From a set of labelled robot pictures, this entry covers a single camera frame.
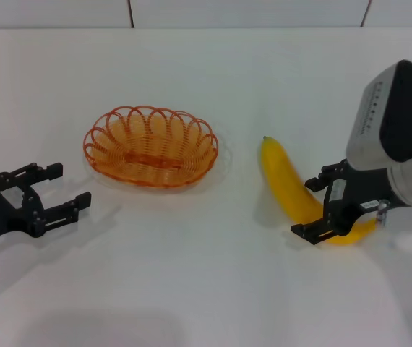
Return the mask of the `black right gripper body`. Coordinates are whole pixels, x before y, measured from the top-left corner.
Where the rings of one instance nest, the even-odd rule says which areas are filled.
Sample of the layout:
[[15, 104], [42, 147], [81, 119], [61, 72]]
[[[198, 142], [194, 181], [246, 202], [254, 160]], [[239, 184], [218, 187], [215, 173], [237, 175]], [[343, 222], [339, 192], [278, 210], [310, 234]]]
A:
[[390, 208], [396, 207], [387, 169], [357, 171], [347, 161], [322, 167], [322, 178], [328, 182], [324, 201], [324, 219], [338, 236], [351, 232], [354, 223], [377, 207], [369, 202], [386, 200]]

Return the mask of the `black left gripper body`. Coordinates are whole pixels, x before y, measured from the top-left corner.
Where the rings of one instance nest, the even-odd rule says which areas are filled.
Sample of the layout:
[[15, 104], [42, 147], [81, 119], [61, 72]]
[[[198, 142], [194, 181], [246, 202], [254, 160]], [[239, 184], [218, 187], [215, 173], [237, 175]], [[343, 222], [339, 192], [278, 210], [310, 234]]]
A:
[[21, 207], [15, 208], [3, 195], [9, 185], [0, 182], [0, 236], [21, 231], [33, 238], [44, 235], [44, 208], [36, 191], [26, 185], [17, 188], [22, 191]]

